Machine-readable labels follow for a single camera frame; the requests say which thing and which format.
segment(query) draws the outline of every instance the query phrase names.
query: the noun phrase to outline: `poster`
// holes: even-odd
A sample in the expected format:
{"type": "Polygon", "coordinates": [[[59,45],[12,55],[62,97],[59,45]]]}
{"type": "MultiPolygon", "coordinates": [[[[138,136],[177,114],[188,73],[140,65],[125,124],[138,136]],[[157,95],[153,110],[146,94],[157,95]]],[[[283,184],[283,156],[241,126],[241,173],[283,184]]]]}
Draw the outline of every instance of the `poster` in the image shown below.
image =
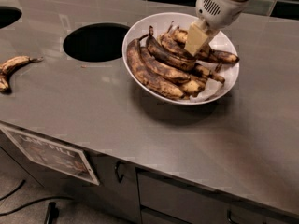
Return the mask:
{"type": "Polygon", "coordinates": [[[99,185],[83,150],[4,126],[1,130],[30,161],[99,185]]]}

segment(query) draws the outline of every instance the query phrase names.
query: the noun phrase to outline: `wire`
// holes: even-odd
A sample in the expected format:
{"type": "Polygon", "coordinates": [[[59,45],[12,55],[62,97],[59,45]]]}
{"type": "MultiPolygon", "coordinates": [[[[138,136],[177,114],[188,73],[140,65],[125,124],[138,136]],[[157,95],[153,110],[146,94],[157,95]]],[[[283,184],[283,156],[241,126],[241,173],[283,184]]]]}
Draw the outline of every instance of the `wire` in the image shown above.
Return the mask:
{"type": "Polygon", "coordinates": [[[26,181],[23,180],[18,187],[16,187],[14,190],[12,190],[10,193],[8,193],[7,195],[3,196],[0,198],[0,201],[4,200],[5,198],[9,197],[10,195],[12,195],[13,193],[15,193],[17,190],[19,190],[25,183],[26,181]]]}
{"type": "Polygon", "coordinates": [[[5,212],[5,213],[0,213],[0,217],[1,216],[6,216],[6,215],[9,215],[9,214],[12,214],[12,213],[15,213],[17,211],[20,211],[21,209],[29,206],[29,205],[32,205],[32,204],[35,204],[35,203],[40,203],[40,202],[43,202],[43,201],[46,201],[46,200],[51,200],[51,199],[67,199],[67,200],[73,200],[72,198],[69,198],[69,197],[64,197],[64,196],[52,196],[52,197],[47,197],[47,198],[41,198],[41,199],[37,199],[37,200],[34,200],[34,201],[31,201],[29,203],[26,203],[22,206],[19,206],[17,207],[16,209],[13,209],[11,211],[8,211],[8,212],[5,212]]]}

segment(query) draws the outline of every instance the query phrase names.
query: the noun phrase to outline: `gray floor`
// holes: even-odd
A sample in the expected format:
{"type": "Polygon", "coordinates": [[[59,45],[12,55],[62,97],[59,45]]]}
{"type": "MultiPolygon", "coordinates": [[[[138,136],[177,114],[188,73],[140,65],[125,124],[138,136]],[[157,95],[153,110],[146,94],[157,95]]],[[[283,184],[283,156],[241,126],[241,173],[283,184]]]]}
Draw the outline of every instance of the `gray floor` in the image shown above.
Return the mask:
{"type": "MultiPolygon", "coordinates": [[[[0,197],[5,196],[15,189],[20,183],[21,180],[0,172],[0,197]]],[[[13,195],[0,201],[0,213],[10,211],[25,203],[48,196],[53,196],[53,194],[41,187],[35,187],[25,183],[22,188],[13,195]]],[[[106,213],[93,210],[81,203],[75,203],[69,200],[52,200],[36,203],[25,207],[16,213],[0,217],[0,224],[42,224],[45,221],[49,202],[56,202],[56,207],[59,209],[59,216],[53,222],[55,224],[129,223],[122,219],[107,215],[106,213]]]]}

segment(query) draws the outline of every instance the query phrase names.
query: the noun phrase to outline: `countertop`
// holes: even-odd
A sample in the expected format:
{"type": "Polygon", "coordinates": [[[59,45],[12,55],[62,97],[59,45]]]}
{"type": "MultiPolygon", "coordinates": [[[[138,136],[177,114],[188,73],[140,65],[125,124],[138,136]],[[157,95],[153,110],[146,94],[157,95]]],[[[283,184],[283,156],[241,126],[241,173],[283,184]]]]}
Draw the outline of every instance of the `countertop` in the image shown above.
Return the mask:
{"type": "Polygon", "coordinates": [[[182,107],[142,91],[122,58],[81,62],[65,54],[63,42],[88,24],[132,26],[160,12],[195,15],[193,7],[138,0],[0,5],[22,11],[0,30],[0,60],[45,58],[12,76],[12,93],[0,95],[1,121],[299,217],[298,21],[242,14],[223,30],[241,59],[235,86],[217,102],[182,107]]]}

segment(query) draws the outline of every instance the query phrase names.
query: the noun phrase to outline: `black oval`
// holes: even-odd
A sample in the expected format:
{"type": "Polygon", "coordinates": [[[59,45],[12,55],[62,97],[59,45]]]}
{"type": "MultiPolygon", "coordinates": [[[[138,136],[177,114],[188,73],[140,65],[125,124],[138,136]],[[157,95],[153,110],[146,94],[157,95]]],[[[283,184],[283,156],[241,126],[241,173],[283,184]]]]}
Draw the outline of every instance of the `black oval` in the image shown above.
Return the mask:
{"type": "Polygon", "coordinates": [[[64,51],[83,62],[106,62],[122,56],[122,41],[130,28],[116,23],[81,27],[64,40],[64,51]]]}
{"type": "Polygon", "coordinates": [[[15,7],[0,7],[0,29],[9,26],[21,17],[21,11],[15,7]]]}

